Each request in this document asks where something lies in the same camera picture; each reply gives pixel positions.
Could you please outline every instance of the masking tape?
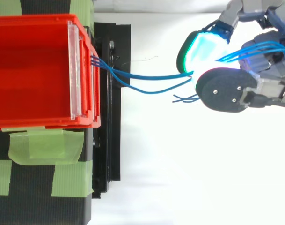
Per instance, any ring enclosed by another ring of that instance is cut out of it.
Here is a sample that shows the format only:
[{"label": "masking tape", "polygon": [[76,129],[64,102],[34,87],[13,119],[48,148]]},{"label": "masking tape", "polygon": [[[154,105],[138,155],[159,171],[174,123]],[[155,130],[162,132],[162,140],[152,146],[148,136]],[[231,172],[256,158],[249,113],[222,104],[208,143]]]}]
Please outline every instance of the masking tape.
[{"label": "masking tape", "polygon": [[0,15],[22,15],[20,0],[0,0]]},{"label": "masking tape", "polygon": [[10,134],[9,158],[20,165],[67,165],[78,162],[84,132],[28,130]]},{"label": "masking tape", "polygon": [[71,0],[70,14],[77,15],[83,27],[90,27],[91,0]]},{"label": "masking tape", "polygon": [[92,161],[55,166],[52,197],[85,198],[92,192]]},{"label": "masking tape", "polygon": [[26,131],[26,130],[45,130],[45,127],[14,127],[14,128],[2,128],[3,132],[15,132],[15,131]]},{"label": "masking tape", "polygon": [[0,196],[9,196],[11,160],[0,160]]}]

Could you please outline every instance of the blue cable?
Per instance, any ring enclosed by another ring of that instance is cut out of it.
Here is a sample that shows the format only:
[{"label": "blue cable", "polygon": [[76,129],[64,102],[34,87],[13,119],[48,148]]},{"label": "blue cable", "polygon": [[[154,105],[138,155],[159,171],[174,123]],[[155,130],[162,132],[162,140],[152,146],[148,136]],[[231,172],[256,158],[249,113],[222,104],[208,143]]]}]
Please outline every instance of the blue cable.
[{"label": "blue cable", "polygon": [[243,49],[240,49],[238,51],[235,51],[231,54],[228,54],[222,58],[220,58],[219,60],[217,61],[224,61],[226,58],[231,58],[233,56],[239,56],[239,55],[242,55],[244,54],[244,52],[248,52],[248,50],[258,50],[258,49],[263,49],[263,48],[275,48],[276,46],[280,47],[280,48],[283,48],[285,49],[285,47],[277,42],[274,42],[274,41],[266,41],[266,42],[261,42],[261,43],[258,43],[258,44],[255,44],[255,45],[252,45],[252,46],[249,46],[249,47],[245,47]]},{"label": "blue cable", "polygon": [[[261,51],[261,52],[256,52],[256,53],[253,53],[253,54],[248,54],[248,55],[245,55],[245,56],[233,59],[234,57],[240,56],[242,54],[249,53],[250,50],[255,51],[255,50],[260,50],[260,49],[264,49],[264,48],[273,48],[273,49],[272,50]],[[233,52],[233,53],[231,53],[231,54],[229,54],[227,56],[224,56],[224,57],[220,58],[218,61],[234,62],[234,61],[237,61],[237,60],[242,60],[242,59],[249,58],[249,57],[252,57],[252,56],[256,56],[256,55],[259,55],[259,54],[274,53],[274,52],[284,52],[285,53],[285,47],[283,45],[277,43],[277,42],[272,42],[272,41],[258,43],[256,45],[252,45],[250,47],[243,48],[243,49],[238,50],[236,52]],[[92,63],[93,66],[96,66],[96,67],[108,70],[115,77],[115,79],[118,82],[120,82],[123,86],[129,87],[129,88],[131,88],[133,90],[136,90],[136,91],[144,93],[144,94],[160,94],[160,93],[163,93],[163,92],[167,92],[169,90],[172,90],[172,89],[175,89],[177,87],[180,87],[180,86],[182,86],[182,85],[184,85],[186,83],[189,83],[191,81],[191,79],[188,79],[188,80],[186,80],[183,83],[180,83],[178,85],[175,85],[175,86],[173,86],[171,88],[168,88],[168,89],[165,89],[165,90],[161,90],[161,91],[144,91],[144,90],[140,90],[138,88],[132,87],[131,85],[128,85],[127,83],[123,82],[122,80],[120,80],[116,76],[115,72],[117,74],[119,74],[119,75],[122,75],[122,76],[125,76],[125,77],[128,77],[128,78],[140,79],[140,80],[153,80],[153,81],[183,78],[183,77],[187,77],[187,76],[190,76],[190,75],[193,74],[193,71],[192,71],[190,73],[184,73],[184,74],[178,74],[178,75],[168,75],[168,76],[134,75],[134,74],[126,73],[126,72],[119,71],[119,70],[116,70],[116,69],[113,69],[113,68],[109,67],[102,59],[100,59],[98,57],[92,56],[92,58],[96,59],[96,60],[99,60],[99,61],[91,60],[91,63]],[[188,98],[181,98],[181,97],[178,97],[176,95],[174,95],[174,96],[179,98],[179,100],[174,101],[174,102],[182,101],[184,103],[193,103],[193,102],[198,101],[200,99],[200,98],[193,98],[193,97],[196,97],[197,95],[193,95],[193,96],[188,97]]]},{"label": "blue cable", "polygon": [[133,87],[133,86],[131,86],[131,85],[128,85],[127,83],[125,83],[124,81],[122,81],[121,79],[119,79],[118,76],[116,76],[116,74],[113,72],[113,70],[112,70],[111,67],[109,67],[102,59],[100,59],[100,58],[97,58],[97,59],[98,59],[100,62],[102,62],[102,66],[104,66],[104,67],[106,68],[106,70],[108,70],[108,71],[114,76],[114,78],[115,78],[119,83],[121,83],[121,84],[122,84],[123,86],[125,86],[125,87],[131,88],[131,89],[136,90],[136,91],[138,91],[138,92],[140,92],[140,93],[143,93],[143,94],[149,94],[149,95],[161,94],[161,93],[164,93],[164,92],[167,92],[167,91],[169,91],[169,90],[178,88],[178,87],[180,87],[180,86],[182,86],[182,85],[184,85],[184,84],[187,84],[187,83],[191,82],[191,79],[188,79],[188,80],[186,80],[186,81],[184,81],[184,82],[182,82],[182,83],[180,83],[180,84],[177,84],[177,85],[175,85],[175,86],[173,86],[173,87],[170,87],[170,88],[167,88],[167,89],[164,89],[164,90],[160,90],[160,91],[144,91],[144,90],[135,88],[135,87]]},{"label": "blue cable", "polygon": [[285,52],[285,49],[273,49],[273,50],[266,50],[266,51],[262,51],[262,52],[256,52],[256,53],[253,53],[253,54],[248,54],[248,55],[245,55],[245,56],[238,57],[236,59],[227,60],[226,62],[230,63],[230,62],[235,62],[235,61],[238,61],[238,60],[247,59],[247,58],[250,58],[250,57],[253,57],[253,56],[256,56],[256,55],[267,54],[267,53],[276,53],[276,52]]},{"label": "blue cable", "polygon": [[198,101],[200,98],[194,98],[194,97],[196,97],[196,96],[197,96],[197,94],[192,95],[192,96],[187,97],[187,98],[182,98],[182,97],[179,97],[179,96],[177,96],[177,95],[174,95],[174,97],[178,98],[179,100],[173,101],[173,103],[176,103],[176,102],[184,102],[184,101],[188,101],[188,100],[192,100],[193,102],[194,102],[194,101]]},{"label": "blue cable", "polygon": [[[91,60],[91,62],[93,63],[94,66],[97,67],[102,67],[104,68],[104,64],[96,61],[96,60]],[[128,78],[133,78],[133,79],[138,79],[138,80],[154,80],[154,81],[159,81],[159,80],[172,80],[172,79],[178,79],[178,78],[184,78],[187,76],[191,76],[193,74],[193,72],[190,73],[183,73],[183,74],[176,74],[176,75],[167,75],[167,76],[142,76],[142,75],[135,75],[135,74],[130,74],[124,71],[120,71],[117,69],[113,69],[112,70],[122,76],[128,77]]]},{"label": "blue cable", "polygon": [[252,51],[257,51],[257,50],[262,50],[262,49],[265,49],[265,51],[267,51],[266,48],[271,48],[271,50],[272,50],[272,49],[277,49],[277,50],[279,49],[279,48],[276,47],[276,46],[269,46],[269,47],[266,47],[266,46],[259,46],[259,47],[253,48],[251,51],[250,51],[250,50],[239,50],[239,51],[236,51],[236,52],[234,52],[234,53],[232,53],[232,54],[229,54],[229,55],[227,55],[227,56],[224,56],[224,57],[220,58],[220,59],[217,60],[217,61],[219,61],[219,62],[227,62],[228,60],[230,60],[230,59],[232,59],[232,58],[234,58],[234,57],[241,56],[241,55],[243,55],[243,54],[247,54],[247,53],[250,53],[250,52],[252,52]]}]

